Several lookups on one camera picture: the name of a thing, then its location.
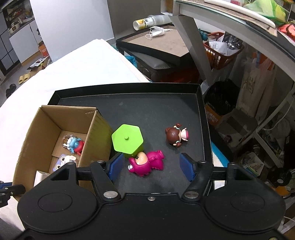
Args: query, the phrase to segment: orange basket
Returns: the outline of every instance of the orange basket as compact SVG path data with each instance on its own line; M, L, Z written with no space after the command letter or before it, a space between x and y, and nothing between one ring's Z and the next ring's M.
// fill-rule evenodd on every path
M215 51L211 47L209 47L209 39L215 39L217 40L218 38L222 37L224 33L221 32L215 32L215 33L210 33L208 34L208 40L203 41L205 50L207 52L207 56L210 62L211 68L215 68L217 70L222 69L226 67L230 62L232 62L235 57L244 49L244 45L242 45L241 49L232 54L231 56L224 56L221 53Z

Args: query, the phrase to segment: brown-haired doll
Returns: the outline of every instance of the brown-haired doll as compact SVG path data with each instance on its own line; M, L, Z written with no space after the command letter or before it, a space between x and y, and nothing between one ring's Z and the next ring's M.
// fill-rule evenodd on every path
M182 145L181 140L188 141L189 132L186 128L180 130L181 124L177 123L174 127L168 127L165 129L166 139L173 146L180 147Z

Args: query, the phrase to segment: pair of slippers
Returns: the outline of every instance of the pair of slippers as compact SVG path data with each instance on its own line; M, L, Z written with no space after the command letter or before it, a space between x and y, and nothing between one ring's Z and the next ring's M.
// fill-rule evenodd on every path
M22 83L26 82L27 80L29 80L29 78L31 77L31 73L27 73L24 74L22 76L19 77L19 85L21 85Z
M16 90L17 86L13 83L6 89L6 98L9 98L11 94Z

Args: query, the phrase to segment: white shopping bag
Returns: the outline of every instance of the white shopping bag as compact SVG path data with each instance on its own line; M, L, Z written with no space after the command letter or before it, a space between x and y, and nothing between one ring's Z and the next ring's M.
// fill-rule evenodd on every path
M270 106L276 66L268 68L271 60L266 59L256 67L256 59L247 59L242 85L236 108L241 109L250 117L255 117L258 124L266 117Z

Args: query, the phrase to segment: white cabinet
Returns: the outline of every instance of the white cabinet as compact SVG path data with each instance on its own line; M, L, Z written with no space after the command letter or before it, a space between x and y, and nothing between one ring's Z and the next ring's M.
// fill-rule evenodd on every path
M21 63L39 50L30 24L12 35L9 40Z
M35 37L35 39L36 39L36 42L37 42L38 44L41 43L42 40L41 40L41 37L38 35L38 31L37 31L38 26L37 26L37 24L36 24L36 20L30 22L30 27L31 27L31 30L32 30L32 32L33 32L33 35L34 35L34 37Z

